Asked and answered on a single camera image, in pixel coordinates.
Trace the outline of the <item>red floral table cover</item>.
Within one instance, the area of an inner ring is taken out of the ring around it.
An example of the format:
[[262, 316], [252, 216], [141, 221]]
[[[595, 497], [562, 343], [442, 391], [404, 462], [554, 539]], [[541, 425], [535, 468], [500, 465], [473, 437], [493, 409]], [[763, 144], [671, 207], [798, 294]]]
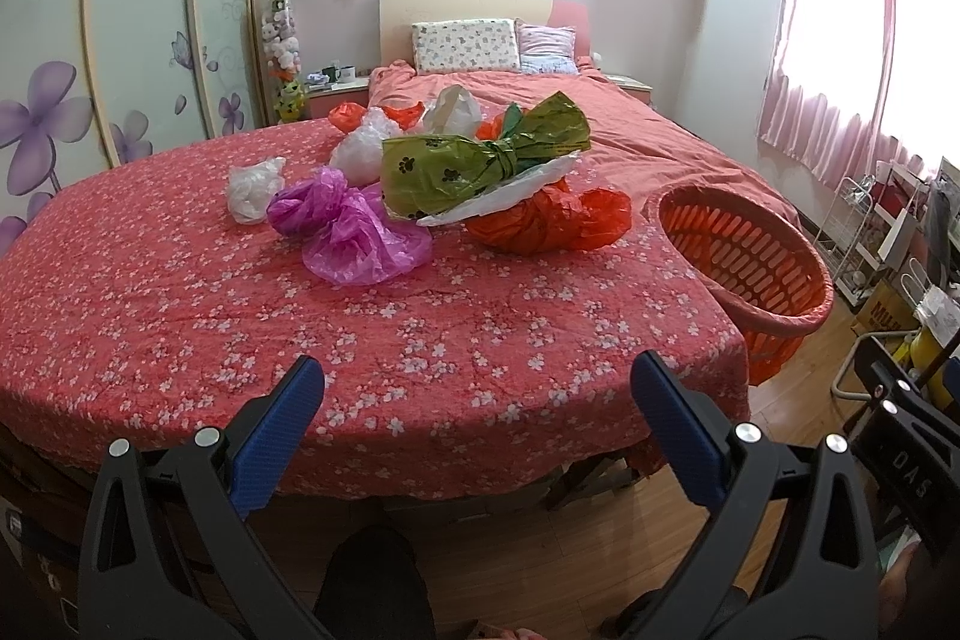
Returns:
[[459, 230], [430, 263], [337, 287], [298, 247], [226, 208], [236, 166], [313, 174], [319, 122], [160, 152], [65, 187], [2, 260], [2, 420], [50, 458], [91, 468], [223, 425], [301, 356], [325, 396], [286, 491], [361, 498], [503, 494], [590, 455], [654, 459], [630, 395], [652, 349], [734, 419], [748, 413], [739, 330], [656, 227], [537, 259]]

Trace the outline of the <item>small orange bag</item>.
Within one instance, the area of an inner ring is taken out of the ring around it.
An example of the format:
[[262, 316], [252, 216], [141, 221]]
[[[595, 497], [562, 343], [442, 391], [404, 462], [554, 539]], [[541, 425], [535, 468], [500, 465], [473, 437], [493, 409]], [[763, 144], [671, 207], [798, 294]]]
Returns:
[[487, 120], [483, 120], [480, 124], [480, 127], [477, 128], [477, 133], [475, 133], [475, 138], [480, 140], [480, 142], [493, 142], [493, 140], [498, 140], [501, 133], [503, 133], [503, 125], [505, 124], [505, 115], [500, 113], [500, 115], [494, 115]]

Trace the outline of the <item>pink striped pillow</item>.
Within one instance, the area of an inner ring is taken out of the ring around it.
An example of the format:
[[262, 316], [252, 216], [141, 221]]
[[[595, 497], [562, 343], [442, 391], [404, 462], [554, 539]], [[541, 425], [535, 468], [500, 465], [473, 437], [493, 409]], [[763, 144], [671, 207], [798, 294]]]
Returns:
[[519, 68], [527, 74], [576, 74], [576, 29], [517, 23]]

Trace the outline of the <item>white cream plastic bag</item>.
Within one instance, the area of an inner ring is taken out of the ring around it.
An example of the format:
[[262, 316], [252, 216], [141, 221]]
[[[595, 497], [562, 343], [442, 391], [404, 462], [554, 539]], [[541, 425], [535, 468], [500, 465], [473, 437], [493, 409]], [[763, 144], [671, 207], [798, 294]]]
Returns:
[[459, 135], [473, 138], [482, 125], [482, 109], [464, 86], [450, 85], [439, 92], [425, 110], [421, 128], [434, 135]]

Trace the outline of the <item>bedside table right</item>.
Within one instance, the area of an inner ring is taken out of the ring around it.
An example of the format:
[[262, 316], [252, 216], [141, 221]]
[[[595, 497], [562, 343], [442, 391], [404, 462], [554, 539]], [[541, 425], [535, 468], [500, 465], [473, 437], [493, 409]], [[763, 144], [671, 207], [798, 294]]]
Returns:
[[625, 76], [624, 74], [608, 74], [607, 80], [623, 92], [626, 92], [628, 96], [635, 97], [635, 99], [638, 99], [641, 103], [651, 106], [652, 88], [646, 83], [643, 83], [643, 81], [635, 80], [635, 78]]

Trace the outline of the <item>cream pink headboard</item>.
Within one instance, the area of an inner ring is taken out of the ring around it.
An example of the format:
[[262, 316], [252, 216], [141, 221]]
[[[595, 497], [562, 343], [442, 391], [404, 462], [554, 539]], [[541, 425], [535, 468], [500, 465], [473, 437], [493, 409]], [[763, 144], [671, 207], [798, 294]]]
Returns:
[[413, 23], [444, 19], [519, 18], [531, 25], [576, 31], [576, 57], [589, 57], [589, 10], [571, 0], [379, 0], [381, 64], [413, 62]]

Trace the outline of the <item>large orange plastic bag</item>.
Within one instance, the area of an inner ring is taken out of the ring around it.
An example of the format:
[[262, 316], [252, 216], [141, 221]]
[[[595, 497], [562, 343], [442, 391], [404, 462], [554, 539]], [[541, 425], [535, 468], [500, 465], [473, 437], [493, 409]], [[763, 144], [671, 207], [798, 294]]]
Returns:
[[587, 252], [617, 242], [633, 224], [633, 203], [612, 188], [573, 190], [565, 181], [545, 185], [505, 211], [466, 221], [474, 241], [512, 255]]

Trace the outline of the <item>small clear plastic bag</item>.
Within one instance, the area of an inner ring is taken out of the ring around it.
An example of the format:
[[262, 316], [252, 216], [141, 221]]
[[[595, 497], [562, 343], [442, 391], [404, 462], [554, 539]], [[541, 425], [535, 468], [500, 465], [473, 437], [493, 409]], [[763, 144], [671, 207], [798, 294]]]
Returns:
[[268, 158], [253, 166], [233, 167], [226, 185], [226, 206], [238, 224], [259, 224], [267, 220], [267, 208], [285, 188], [285, 158]]

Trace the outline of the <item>floral white pillow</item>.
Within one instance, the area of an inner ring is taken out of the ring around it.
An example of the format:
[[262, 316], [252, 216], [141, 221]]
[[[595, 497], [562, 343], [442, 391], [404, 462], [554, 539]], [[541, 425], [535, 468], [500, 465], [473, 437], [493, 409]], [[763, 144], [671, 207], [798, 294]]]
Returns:
[[517, 71], [521, 68], [511, 18], [469, 18], [413, 23], [413, 64], [421, 74]]

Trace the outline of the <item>green plush toy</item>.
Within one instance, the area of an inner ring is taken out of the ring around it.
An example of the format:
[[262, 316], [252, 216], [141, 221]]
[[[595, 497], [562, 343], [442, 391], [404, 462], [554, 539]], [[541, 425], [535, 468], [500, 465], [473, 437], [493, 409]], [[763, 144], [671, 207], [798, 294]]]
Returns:
[[274, 102], [277, 119], [282, 124], [297, 122], [304, 117], [307, 108], [308, 97], [304, 94], [302, 84], [298, 80], [280, 81]]

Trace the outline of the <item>plush toy display tube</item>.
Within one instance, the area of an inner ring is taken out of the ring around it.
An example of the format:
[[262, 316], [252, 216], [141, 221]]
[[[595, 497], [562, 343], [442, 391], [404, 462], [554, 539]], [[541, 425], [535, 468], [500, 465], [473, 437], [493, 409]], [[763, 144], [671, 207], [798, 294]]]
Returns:
[[296, 35], [296, 19], [291, 0], [259, 0], [259, 35], [262, 50], [263, 82], [270, 109], [274, 112], [280, 81], [302, 82], [301, 44]]

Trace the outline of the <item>pink bedside table left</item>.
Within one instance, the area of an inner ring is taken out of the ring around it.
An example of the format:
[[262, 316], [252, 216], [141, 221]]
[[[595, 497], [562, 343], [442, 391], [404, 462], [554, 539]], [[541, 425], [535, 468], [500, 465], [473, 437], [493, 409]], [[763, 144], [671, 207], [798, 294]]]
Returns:
[[324, 89], [311, 89], [308, 92], [308, 109], [311, 119], [322, 119], [327, 113], [342, 103], [368, 104], [370, 96], [370, 78], [358, 76], [352, 81], [338, 81]]

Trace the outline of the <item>magenta plastic bag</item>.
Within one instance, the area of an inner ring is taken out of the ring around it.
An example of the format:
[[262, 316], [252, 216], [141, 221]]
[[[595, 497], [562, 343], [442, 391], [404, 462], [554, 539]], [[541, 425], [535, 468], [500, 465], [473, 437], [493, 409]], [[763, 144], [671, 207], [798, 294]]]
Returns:
[[385, 283], [433, 256], [430, 231], [389, 218], [377, 182], [353, 187], [333, 167], [279, 191], [267, 206], [267, 223], [298, 242], [311, 275], [338, 286]]

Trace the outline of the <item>dark green plastic bag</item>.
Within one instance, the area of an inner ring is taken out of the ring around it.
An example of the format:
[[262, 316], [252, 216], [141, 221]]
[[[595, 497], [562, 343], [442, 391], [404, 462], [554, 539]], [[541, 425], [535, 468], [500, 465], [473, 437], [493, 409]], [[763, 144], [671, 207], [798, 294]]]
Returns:
[[506, 109], [505, 115], [503, 115], [500, 133], [501, 138], [511, 136], [521, 120], [523, 120], [523, 109], [516, 103], [512, 103], [511, 106]]

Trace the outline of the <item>green paw print bag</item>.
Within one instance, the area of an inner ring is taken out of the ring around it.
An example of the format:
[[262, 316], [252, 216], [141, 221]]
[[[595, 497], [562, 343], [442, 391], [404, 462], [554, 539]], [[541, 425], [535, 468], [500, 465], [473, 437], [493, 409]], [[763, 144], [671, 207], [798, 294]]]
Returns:
[[534, 167], [589, 148], [586, 115], [566, 94], [553, 92], [523, 109], [523, 120], [508, 138], [480, 142], [421, 133], [386, 140], [382, 201], [389, 213], [404, 220], [439, 216]]

